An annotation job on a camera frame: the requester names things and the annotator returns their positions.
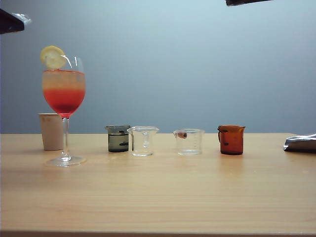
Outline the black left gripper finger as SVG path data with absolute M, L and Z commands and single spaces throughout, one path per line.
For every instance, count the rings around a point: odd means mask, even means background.
M 25 30 L 24 23 L 17 17 L 0 9 L 0 33 L 7 34 Z
M 22 21 L 24 25 L 29 25 L 32 23 L 31 18 L 27 14 L 15 12 L 12 13 L 12 15 Z

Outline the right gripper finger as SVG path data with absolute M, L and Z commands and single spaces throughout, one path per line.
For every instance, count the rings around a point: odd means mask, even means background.
M 265 2 L 270 0 L 225 0 L 227 6 L 238 6 L 243 4 Z

